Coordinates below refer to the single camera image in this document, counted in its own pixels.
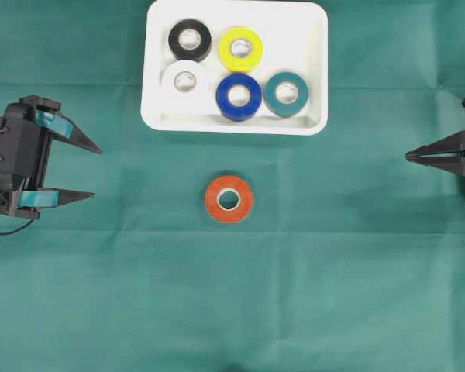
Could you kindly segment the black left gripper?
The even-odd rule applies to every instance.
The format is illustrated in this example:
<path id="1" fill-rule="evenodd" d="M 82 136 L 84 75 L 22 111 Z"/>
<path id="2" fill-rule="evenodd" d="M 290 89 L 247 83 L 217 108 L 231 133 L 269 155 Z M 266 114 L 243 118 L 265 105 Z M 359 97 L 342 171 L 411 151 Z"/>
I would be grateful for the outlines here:
<path id="1" fill-rule="evenodd" d="M 0 192 L 0 214 L 22 219 L 38 219 L 42 209 L 56 208 L 95 197 L 95 193 L 91 192 L 44 188 L 43 182 L 52 137 L 57 141 L 99 155 L 103 154 L 102 149 L 86 136 L 70 118 L 59 112 L 59 102 L 30 95 L 15 103 L 24 103 L 33 107 L 35 123 L 42 129 L 40 148 L 34 175 L 22 181 L 18 190 Z M 4 133 L 6 130 L 0 129 L 0 131 L 0 133 Z"/>

